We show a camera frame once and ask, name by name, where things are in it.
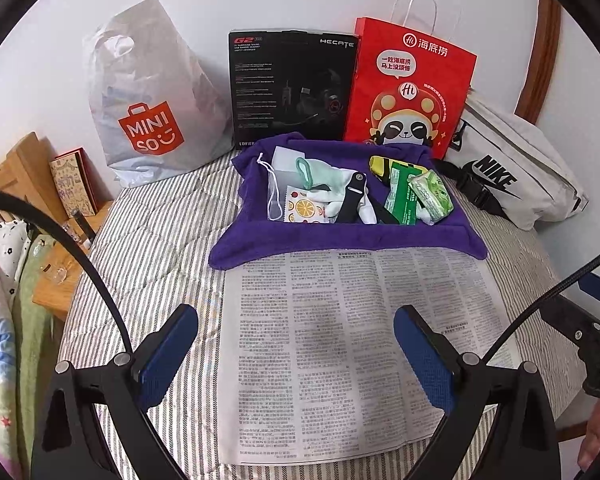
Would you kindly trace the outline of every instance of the white string handle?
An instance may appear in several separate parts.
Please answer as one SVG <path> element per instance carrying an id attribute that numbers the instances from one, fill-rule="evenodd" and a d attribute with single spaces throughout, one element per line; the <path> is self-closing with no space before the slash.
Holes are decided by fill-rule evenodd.
<path id="1" fill-rule="evenodd" d="M 409 13 L 411 12 L 411 6 L 413 5 L 413 1 L 414 0 L 411 0 L 409 2 L 409 7 L 407 7 L 407 15 L 404 17 L 404 22 L 405 23 L 407 22 L 407 18 L 409 17 Z M 458 24 L 460 23 L 460 19 L 462 18 L 462 2 L 461 2 L 461 0 L 457 0 L 457 1 L 458 1 L 458 19 L 456 20 L 456 24 L 454 25 L 454 28 L 451 29 L 451 34 L 449 35 L 447 41 L 451 41 L 451 38 L 453 37 L 453 35 L 456 32 L 456 28 L 458 28 Z"/>
<path id="2" fill-rule="evenodd" d="M 394 23 L 394 14 L 395 14 L 395 8 L 398 5 L 398 2 L 400 0 L 395 0 L 394 1 L 394 8 L 391 10 L 391 18 L 389 19 L 389 21 L 391 23 Z M 430 36 L 433 36 L 433 30 L 436 28 L 436 20 L 438 19 L 438 2 L 436 0 L 432 0 L 433 1 L 433 25 L 431 25 L 431 34 Z M 406 27 L 407 25 L 407 18 L 409 17 L 409 11 L 407 11 L 407 15 L 404 17 L 404 21 L 402 22 L 402 26 Z"/>
<path id="3" fill-rule="evenodd" d="M 275 187 L 275 191 L 273 189 L 271 190 L 271 195 L 269 196 L 269 201 L 267 202 L 267 219 L 280 220 L 285 212 L 283 211 L 282 206 L 280 205 L 280 190 L 278 189 L 278 180 L 276 178 L 276 172 L 273 171 L 273 168 L 271 167 L 271 165 L 268 162 L 266 162 L 265 160 L 262 160 L 262 152 L 260 152 L 260 155 L 258 156 L 258 160 L 256 160 L 256 162 L 258 164 L 260 164 L 261 166 L 264 166 L 264 169 L 267 170 L 267 173 L 269 173 L 273 177 L 273 184 Z M 271 204 L 273 203 L 274 193 L 276 195 L 276 203 L 278 204 L 278 209 L 280 211 L 280 215 L 276 216 L 275 218 L 272 218 L 270 216 L 269 210 L 271 209 Z"/>

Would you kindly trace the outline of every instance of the white plastic bag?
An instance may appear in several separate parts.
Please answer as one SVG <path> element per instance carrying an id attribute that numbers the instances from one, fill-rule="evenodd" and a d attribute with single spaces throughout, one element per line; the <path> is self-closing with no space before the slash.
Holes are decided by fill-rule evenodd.
<path id="1" fill-rule="evenodd" d="M 91 115 L 123 187 L 195 170 L 231 149 L 229 108 L 158 0 L 85 40 Z"/>

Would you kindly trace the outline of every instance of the yellow item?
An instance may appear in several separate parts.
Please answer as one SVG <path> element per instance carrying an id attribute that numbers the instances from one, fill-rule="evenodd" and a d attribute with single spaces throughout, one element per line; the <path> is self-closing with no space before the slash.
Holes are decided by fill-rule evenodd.
<path id="1" fill-rule="evenodd" d="M 410 162 L 403 162 L 401 160 L 395 160 L 394 158 L 388 158 L 387 156 L 379 155 L 374 155 L 369 159 L 369 169 L 371 170 L 371 173 L 373 173 L 382 181 L 383 184 L 388 186 L 391 177 L 391 165 L 393 163 L 406 166 L 407 168 L 415 168 L 416 170 L 421 170 L 423 173 L 427 171 L 427 168 L 424 168 L 423 166 L 418 166 L 417 164 L 411 164 Z"/>

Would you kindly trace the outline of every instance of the green packet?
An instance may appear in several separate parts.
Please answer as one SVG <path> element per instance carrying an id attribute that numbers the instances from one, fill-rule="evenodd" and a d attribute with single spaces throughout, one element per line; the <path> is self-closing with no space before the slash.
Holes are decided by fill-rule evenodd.
<path id="1" fill-rule="evenodd" d="M 409 186 L 429 211 L 431 222 L 435 223 L 454 210 L 451 197 L 439 176 L 429 170 L 417 176 L 409 176 Z"/>
<path id="2" fill-rule="evenodd" d="M 422 173 L 419 168 L 411 168 L 403 164 L 391 166 L 389 177 L 389 196 L 384 202 L 384 207 L 389 213 L 404 225 L 415 225 L 416 205 L 418 199 L 413 189 L 409 186 L 409 177 Z"/>

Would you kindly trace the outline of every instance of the orange slice sticker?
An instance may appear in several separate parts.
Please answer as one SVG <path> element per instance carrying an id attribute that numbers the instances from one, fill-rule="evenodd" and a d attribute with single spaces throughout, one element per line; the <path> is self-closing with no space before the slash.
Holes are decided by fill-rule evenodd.
<path id="1" fill-rule="evenodd" d="M 303 218 L 311 218 L 315 213 L 315 206 L 308 200 L 298 200 L 296 211 Z"/>

